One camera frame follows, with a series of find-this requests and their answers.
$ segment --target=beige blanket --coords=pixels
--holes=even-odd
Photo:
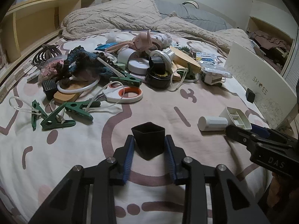
[[[232,42],[246,47],[253,53],[251,42],[241,29],[210,32],[176,17],[162,19],[154,0],[112,0],[70,13],[61,23],[62,35],[70,40],[99,35],[110,29],[158,30],[183,38],[209,43],[227,56]]]

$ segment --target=green plastic clip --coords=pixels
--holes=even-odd
[[[134,87],[140,87],[141,80],[138,78],[133,77],[129,73],[126,73],[124,71],[121,72],[124,76],[123,77],[111,77],[110,81],[120,81],[123,84],[134,86]]]
[[[41,106],[39,105],[39,103],[36,100],[34,100],[31,105],[32,105],[33,108],[37,109],[41,113],[41,117],[43,117],[43,118],[48,117],[46,112],[41,108]],[[38,115],[36,115],[36,114],[31,114],[31,125],[32,125],[32,128],[33,128],[33,131],[36,130],[37,116]]]
[[[187,63],[188,65],[188,72],[187,75],[185,77],[186,80],[194,80],[196,78],[195,74],[193,73],[192,67],[190,65],[190,63]],[[178,71],[179,75],[182,77],[184,72],[183,71]]]
[[[57,109],[55,109],[48,117],[46,117],[40,124],[43,129],[57,129],[57,128],[64,128],[64,127],[71,127],[76,124],[74,120],[66,120],[64,123],[60,123],[57,121],[56,116],[58,113],[65,107],[67,103],[63,103]]]
[[[84,102],[68,102],[65,105],[65,109],[68,112],[72,112],[72,113],[81,115],[82,117],[92,121],[93,120],[92,115],[83,110],[83,108],[86,108],[88,106],[89,102],[90,102],[90,100],[84,101]],[[101,106],[101,102],[93,101],[90,107],[98,108],[100,106]]]

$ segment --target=bed sheet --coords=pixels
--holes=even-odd
[[[119,36],[132,39],[135,34],[122,32]],[[60,40],[59,49],[65,54],[79,45],[94,50],[105,41],[104,35],[76,41]],[[176,36],[173,41],[217,54],[217,48],[203,42]],[[213,167],[225,164],[257,200],[271,181],[269,171],[249,161],[250,153],[245,146],[224,138],[221,133],[198,130],[200,116],[218,116],[226,106],[239,108],[250,122],[267,126],[258,109],[254,105],[247,106],[238,96],[245,92],[236,81],[225,83],[225,87],[207,86],[201,81],[184,83],[175,92],[155,91],[142,84],[141,101],[95,111],[92,123],[66,113],[66,119],[77,121],[74,127],[42,131],[39,120],[33,132],[31,115],[15,111],[8,103],[11,96],[20,96],[29,102],[36,99],[50,113],[42,88],[37,83],[27,83],[33,71],[34,68],[26,73],[0,104],[0,198],[20,223],[30,220],[74,165],[90,167],[112,156],[116,148],[124,145],[127,135],[132,133],[131,128],[145,122],[164,127],[176,146],[202,164]],[[84,93],[80,99],[86,100],[97,91],[95,88]],[[208,221],[212,223],[209,187],[206,188]],[[181,223],[184,187],[171,184],[163,155],[146,161],[135,152],[129,181],[124,187],[115,187],[114,194],[117,223]]]

